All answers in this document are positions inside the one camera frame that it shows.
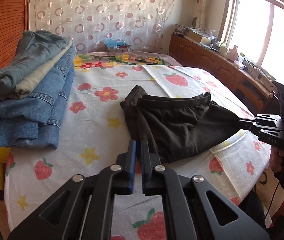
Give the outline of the right hand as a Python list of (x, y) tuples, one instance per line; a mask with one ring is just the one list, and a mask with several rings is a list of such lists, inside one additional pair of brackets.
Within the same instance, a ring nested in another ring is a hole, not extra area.
[(280, 150), (275, 146), (271, 146), (271, 154), (269, 160), (270, 169), (274, 173), (279, 173), (284, 168), (284, 150)]

